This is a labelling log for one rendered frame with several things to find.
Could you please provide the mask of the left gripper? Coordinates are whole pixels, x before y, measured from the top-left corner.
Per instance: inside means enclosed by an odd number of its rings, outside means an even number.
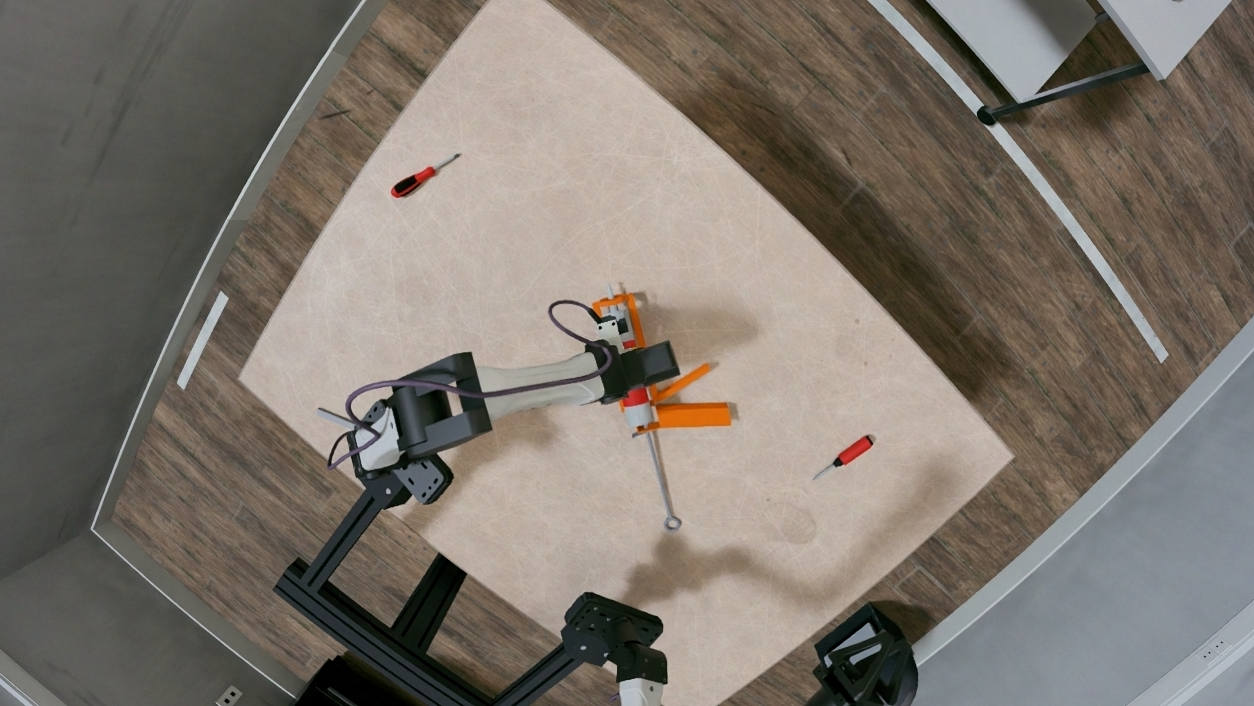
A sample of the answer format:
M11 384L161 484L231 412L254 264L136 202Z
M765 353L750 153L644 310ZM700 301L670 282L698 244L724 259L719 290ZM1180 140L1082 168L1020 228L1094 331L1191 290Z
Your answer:
M616 320L612 320L612 321L608 321L608 322L604 322L604 324L598 324L597 327L598 327L599 340L604 339L604 340L607 340L609 342L609 345L616 345L617 349L618 349L618 351L619 351L619 354L624 354L624 352L628 352L628 351L633 350L633 349L624 349L623 347L622 339L621 339L621 335L618 332ZM630 389L632 391L632 390L637 390L640 387L645 387L643 382L641 382L638 385L635 385L635 386L632 386Z

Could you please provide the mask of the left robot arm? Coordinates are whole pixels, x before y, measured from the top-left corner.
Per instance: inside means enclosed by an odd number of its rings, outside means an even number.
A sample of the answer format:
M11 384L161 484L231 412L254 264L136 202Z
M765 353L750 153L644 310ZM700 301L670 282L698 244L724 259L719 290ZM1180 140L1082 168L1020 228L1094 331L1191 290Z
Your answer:
M456 381L456 387L482 391L482 398L458 394L463 413L453 416L446 391L393 387L387 406L376 401L362 418L377 431L379 440L351 456L355 477L372 482L391 475L391 469L418 502L426 503L446 482L445 473L429 455L492 431L498 418L549 405L608 405L630 398L630 387L635 385L643 382L646 387L681 375L670 340L624 354L604 339L593 342L603 347L586 344L586 352L561 362L477 367L470 351L451 354L398 377L446 385ZM594 376L604 366L608 351L609 367Z

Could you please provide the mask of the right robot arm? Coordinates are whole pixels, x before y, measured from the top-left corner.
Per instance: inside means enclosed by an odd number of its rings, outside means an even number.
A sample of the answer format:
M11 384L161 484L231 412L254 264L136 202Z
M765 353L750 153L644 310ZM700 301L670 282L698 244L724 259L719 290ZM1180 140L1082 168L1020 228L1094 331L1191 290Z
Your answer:
M665 632L661 624L589 599L569 626L607 643L606 658L617 665L622 706L660 706L663 685L668 683L668 662L662 651L650 646Z

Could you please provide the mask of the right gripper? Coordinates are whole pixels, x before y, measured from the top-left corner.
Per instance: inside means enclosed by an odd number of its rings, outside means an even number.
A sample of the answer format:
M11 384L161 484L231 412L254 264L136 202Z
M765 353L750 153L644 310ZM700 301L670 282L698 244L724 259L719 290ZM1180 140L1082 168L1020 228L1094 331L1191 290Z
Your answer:
M826 655L831 660L831 665L828 668L823 668L823 665L813 668L813 673L823 687L803 706L883 706L884 702L882 698L888 705L893 706L897 703L912 646L905 640L899 640L895 643L894 641L893 636L885 631L856 645L831 651ZM870 650L877 645L882 645L882 648L877 653L851 665L851 656ZM892 680L887 685L880 677L882 668L887 658L898 651L902 653L892 673Z

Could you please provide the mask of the red and white cylinder with yellow stripe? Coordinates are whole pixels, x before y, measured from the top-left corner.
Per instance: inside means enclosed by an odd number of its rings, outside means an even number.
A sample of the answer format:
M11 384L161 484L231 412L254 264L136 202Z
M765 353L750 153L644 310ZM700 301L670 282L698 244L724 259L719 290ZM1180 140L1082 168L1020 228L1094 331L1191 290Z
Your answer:
M608 298L614 298L614 293L609 283L607 283ZM617 312L616 312L617 311ZM618 308L617 303L609 306L611 313L604 313L602 317L612 315L619 321L619 319L626 319L630 332L621 334L622 344L624 349L637 349L635 342L635 334L630 322L628 310ZM646 387L640 387L628 393L630 398L622 400L624 406L624 414L630 428L645 425L653 421L653 415L650 408L650 398Z

